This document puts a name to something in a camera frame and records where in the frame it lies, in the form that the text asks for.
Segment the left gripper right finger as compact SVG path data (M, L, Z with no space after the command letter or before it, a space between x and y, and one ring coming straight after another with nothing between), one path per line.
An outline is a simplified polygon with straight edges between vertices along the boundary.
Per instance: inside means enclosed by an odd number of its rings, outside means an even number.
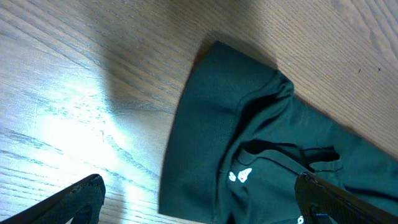
M306 224L397 223L395 215L308 172L295 182L295 199Z

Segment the black t-shirt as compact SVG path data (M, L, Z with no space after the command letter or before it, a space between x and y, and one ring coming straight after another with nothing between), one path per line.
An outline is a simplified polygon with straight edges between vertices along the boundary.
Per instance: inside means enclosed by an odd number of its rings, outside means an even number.
M279 70L215 42L180 99L159 213L203 223L299 223L311 172L397 213L397 161L304 103Z

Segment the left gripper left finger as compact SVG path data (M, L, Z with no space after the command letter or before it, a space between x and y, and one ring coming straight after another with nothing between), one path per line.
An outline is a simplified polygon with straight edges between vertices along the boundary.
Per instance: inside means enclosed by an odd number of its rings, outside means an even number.
M1 223L97 224L105 193L102 176L91 174Z

